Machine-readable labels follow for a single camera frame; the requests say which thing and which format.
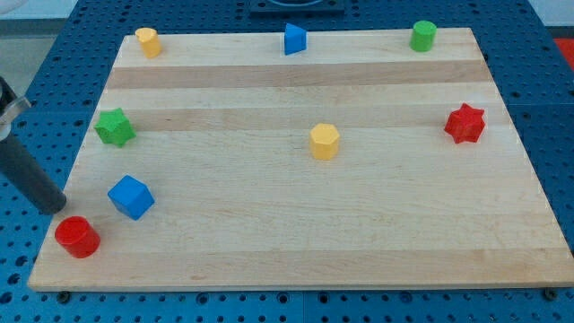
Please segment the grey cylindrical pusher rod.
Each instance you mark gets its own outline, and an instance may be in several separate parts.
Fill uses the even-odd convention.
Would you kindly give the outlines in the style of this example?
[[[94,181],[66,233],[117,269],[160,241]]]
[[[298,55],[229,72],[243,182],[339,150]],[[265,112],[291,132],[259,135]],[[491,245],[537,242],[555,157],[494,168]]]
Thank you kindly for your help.
[[[1,140],[1,172],[43,214],[65,207],[62,189],[12,133]]]

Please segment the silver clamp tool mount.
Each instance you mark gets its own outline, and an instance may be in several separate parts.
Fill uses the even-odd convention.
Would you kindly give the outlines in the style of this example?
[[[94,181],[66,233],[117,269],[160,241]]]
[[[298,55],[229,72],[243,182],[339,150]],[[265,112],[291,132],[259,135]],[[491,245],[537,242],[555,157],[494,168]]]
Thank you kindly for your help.
[[[30,101],[18,97],[8,82],[1,78],[1,140],[10,134],[13,121],[31,108]]]

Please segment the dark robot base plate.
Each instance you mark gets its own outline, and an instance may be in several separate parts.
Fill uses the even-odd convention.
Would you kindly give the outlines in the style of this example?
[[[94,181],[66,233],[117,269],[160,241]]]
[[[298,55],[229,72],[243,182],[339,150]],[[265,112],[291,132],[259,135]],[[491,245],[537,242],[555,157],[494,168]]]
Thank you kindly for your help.
[[[343,13],[344,0],[250,0],[249,13],[255,16],[283,13]]]

